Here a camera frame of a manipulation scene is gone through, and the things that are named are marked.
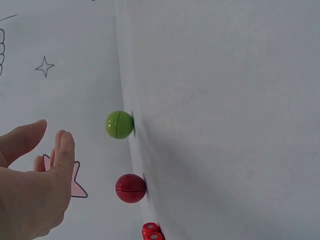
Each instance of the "finger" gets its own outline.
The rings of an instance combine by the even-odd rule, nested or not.
[[[57,156],[59,150],[60,150],[60,146],[61,146],[61,138],[62,138],[62,135],[65,133],[66,131],[65,130],[60,130],[56,133],[55,135],[55,146],[54,146],[54,154],[55,156]]]
[[[56,227],[58,227],[60,224],[62,224],[62,222],[64,221],[65,218],[65,214],[63,213],[53,224],[53,226],[51,227],[51,229],[54,229]]]
[[[7,166],[34,149],[43,138],[46,128],[47,121],[43,119],[32,124],[19,126],[0,136],[0,152],[2,152]]]
[[[33,170],[36,172],[45,172],[45,160],[44,156],[37,156],[34,160]]]
[[[0,167],[1,168],[7,168],[8,164],[7,161],[5,159],[5,156],[2,154],[2,152],[0,151]]]
[[[54,166],[54,162],[55,162],[55,151],[56,149],[52,149],[51,154],[50,154],[50,168],[52,168]]]
[[[58,153],[57,149],[55,152],[53,167],[64,169],[71,179],[74,165],[75,141],[70,132],[64,132],[60,141],[60,149]]]
[[[40,234],[38,234],[37,238],[39,238],[39,237],[45,237],[45,236],[47,236],[49,233],[50,233],[50,230],[43,231],[43,232],[41,232]]]

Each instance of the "white wall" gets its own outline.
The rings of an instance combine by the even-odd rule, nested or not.
[[[140,240],[138,205],[114,191],[132,171],[127,140],[105,131],[109,112],[123,109],[111,0],[1,1],[5,60],[0,76],[0,134],[38,119],[48,121],[39,146],[12,165],[28,171],[37,155],[50,154],[59,129],[70,131],[81,166],[77,181],[88,198],[73,198],[48,240]],[[35,70],[46,56],[48,75]]]

